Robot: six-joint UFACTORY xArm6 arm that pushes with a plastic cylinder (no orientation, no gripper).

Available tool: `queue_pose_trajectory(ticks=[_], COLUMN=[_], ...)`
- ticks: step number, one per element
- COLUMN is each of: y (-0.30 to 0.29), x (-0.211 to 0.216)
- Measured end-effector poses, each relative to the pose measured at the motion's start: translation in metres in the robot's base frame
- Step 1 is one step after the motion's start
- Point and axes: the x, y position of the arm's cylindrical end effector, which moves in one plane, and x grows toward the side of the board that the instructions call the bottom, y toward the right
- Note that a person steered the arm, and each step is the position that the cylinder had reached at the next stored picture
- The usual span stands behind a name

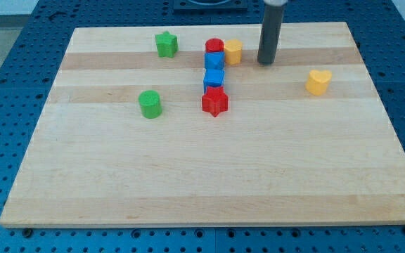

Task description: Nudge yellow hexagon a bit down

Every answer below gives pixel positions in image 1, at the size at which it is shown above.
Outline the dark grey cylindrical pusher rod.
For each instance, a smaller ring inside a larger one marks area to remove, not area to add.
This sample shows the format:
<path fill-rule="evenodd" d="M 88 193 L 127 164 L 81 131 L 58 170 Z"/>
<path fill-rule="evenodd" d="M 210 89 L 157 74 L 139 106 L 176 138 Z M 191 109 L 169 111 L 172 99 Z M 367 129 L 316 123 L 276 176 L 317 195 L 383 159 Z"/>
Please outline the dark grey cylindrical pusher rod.
<path fill-rule="evenodd" d="M 257 54 L 257 62 L 271 65 L 275 61 L 283 16 L 288 0 L 264 0 L 264 16 Z"/>

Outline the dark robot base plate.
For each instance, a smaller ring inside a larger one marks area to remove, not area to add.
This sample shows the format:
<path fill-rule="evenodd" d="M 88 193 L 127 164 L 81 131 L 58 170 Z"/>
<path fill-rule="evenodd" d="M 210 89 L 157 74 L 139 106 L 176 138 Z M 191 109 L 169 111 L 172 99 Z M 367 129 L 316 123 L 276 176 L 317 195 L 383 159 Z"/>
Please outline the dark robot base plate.
<path fill-rule="evenodd" d="M 175 13 L 190 11 L 246 11 L 247 0 L 173 0 Z"/>

